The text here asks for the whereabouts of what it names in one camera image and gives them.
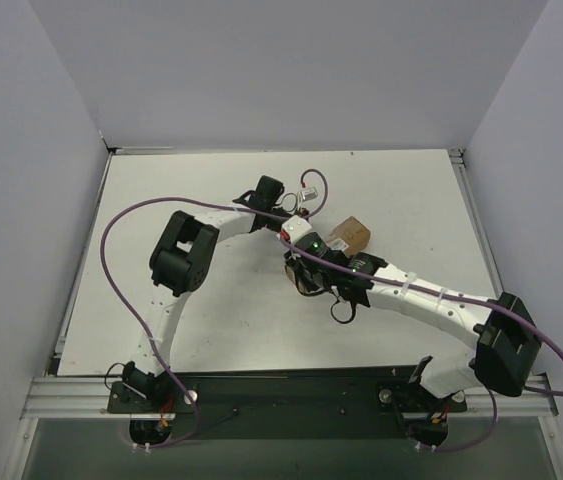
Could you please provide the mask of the brown cardboard express box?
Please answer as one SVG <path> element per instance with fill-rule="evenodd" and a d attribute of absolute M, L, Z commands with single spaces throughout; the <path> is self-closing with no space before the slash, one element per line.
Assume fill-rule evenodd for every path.
<path fill-rule="evenodd" d="M 311 233 L 292 246 L 328 263 L 351 269 L 350 261 L 368 246 L 370 238 L 370 230 L 350 216 L 325 238 L 313 227 Z"/>

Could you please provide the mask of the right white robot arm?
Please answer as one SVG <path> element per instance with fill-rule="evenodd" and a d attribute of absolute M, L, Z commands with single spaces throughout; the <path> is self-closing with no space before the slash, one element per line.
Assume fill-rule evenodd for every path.
<path fill-rule="evenodd" d="M 446 358 L 427 356 L 411 383 L 436 398 L 482 385 L 518 397 L 525 388 L 541 342 L 523 302 L 508 293 L 497 299 L 468 297 L 406 273 L 380 257 L 351 257 L 331 249 L 314 231 L 285 227 L 285 267 L 304 296 L 328 293 L 352 310 L 393 311 L 434 327 L 462 343 Z"/>

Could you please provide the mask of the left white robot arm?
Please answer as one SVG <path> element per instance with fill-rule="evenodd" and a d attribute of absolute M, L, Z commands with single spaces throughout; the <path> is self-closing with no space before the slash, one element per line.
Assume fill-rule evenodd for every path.
<path fill-rule="evenodd" d="M 208 276 L 218 243 L 262 228 L 277 232 L 289 217 L 277 202 L 283 184 L 262 176 L 256 188 L 235 200 L 235 208 L 217 208 L 191 215 L 172 214 L 149 259 L 153 293 L 136 352 L 126 364 L 123 384 L 144 411 L 160 408 L 166 398 L 167 366 L 178 323 L 191 294 Z"/>

